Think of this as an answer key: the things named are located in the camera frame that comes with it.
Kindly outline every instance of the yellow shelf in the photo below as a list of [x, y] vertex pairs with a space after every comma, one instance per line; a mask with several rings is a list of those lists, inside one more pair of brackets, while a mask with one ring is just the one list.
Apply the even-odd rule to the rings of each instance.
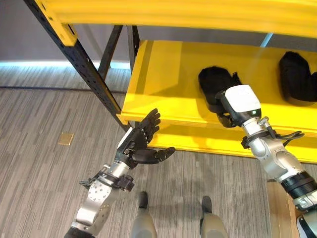
[[61, 23], [216, 28], [317, 37], [316, 0], [41, 0]]
[[[242, 131], [228, 128], [211, 129], [180, 125], [160, 125], [150, 146], [167, 148], [174, 146], [178, 150], [189, 150], [224, 155], [253, 157], [250, 149], [243, 149]], [[303, 137], [293, 140], [286, 149], [301, 162], [317, 163], [317, 138]]]
[[[317, 137], [317, 105], [295, 107], [283, 100], [279, 87], [278, 62], [286, 49], [259, 48], [211, 43], [144, 41], [138, 51], [122, 120], [142, 120], [158, 108], [166, 124], [222, 129], [206, 106], [199, 89], [201, 69], [217, 65], [250, 84], [259, 98], [262, 115], [268, 116], [280, 133], [302, 130]], [[298, 51], [317, 71], [317, 53]]]

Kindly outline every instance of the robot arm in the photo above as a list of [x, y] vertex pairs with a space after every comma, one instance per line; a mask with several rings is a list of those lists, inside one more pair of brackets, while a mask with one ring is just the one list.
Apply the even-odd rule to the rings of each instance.
[[241, 127], [246, 136], [244, 148], [250, 148], [264, 170], [281, 183], [294, 199], [297, 209], [305, 213], [298, 223], [307, 237], [317, 237], [317, 184], [304, 170], [297, 158], [285, 148], [292, 139], [300, 138], [301, 131], [287, 136], [277, 134], [268, 122], [261, 119], [261, 105], [249, 85], [238, 85], [219, 92], [216, 96], [227, 113], [218, 118], [225, 127]]
[[93, 238], [98, 235], [110, 213], [111, 205], [123, 191], [133, 188], [133, 178], [127, 173], [138, 164], [157, 164], [175, 152], [147, 149], [155, 132], [159, 130], [160, 114], [151, 111], [136, 127], [130, 128], [118, 145], [114, 162], [104, 167], [87, 181], [80, 182], [88, 189], [88, 196], [79, 208], [65, 238]]

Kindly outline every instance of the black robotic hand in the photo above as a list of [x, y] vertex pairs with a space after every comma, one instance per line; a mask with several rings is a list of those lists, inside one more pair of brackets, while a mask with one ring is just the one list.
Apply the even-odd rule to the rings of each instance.
[[130, 169], [137, 164], [157, 164], [166, 160], [175, 148], [165, 150], [147, 149], [155, 132], [159, 130], [160, 114], [157, 109], [152, 110], [134, 129], [129, 129], [120, 141], [115, 159], [126, 163]]

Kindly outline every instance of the black pouch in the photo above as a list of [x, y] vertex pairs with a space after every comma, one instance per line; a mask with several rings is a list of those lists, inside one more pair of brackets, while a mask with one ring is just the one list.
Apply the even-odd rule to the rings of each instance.
[[200, 87], [205, 95], [208, 109], [217, 114], [226, 113], [216, 94], [230, 87], [241, 85], [238, 74], [231, 76], [225, 68], [217, 66], [204, 68], [198, 75]]
[[308, 62], [298, 53], [288, 51], [279, 61], [284, 99], [294, 105], [317, 102], [317, 72], [311, 75]]

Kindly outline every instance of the small tan tile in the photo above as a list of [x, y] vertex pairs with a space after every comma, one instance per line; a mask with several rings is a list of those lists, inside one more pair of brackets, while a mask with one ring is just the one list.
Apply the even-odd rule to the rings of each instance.
[[59, 145], [70, 145], [73, 138], [74, 138], [74, 133], [62, 132], [60, 137], [59, 137], [58, 144]]

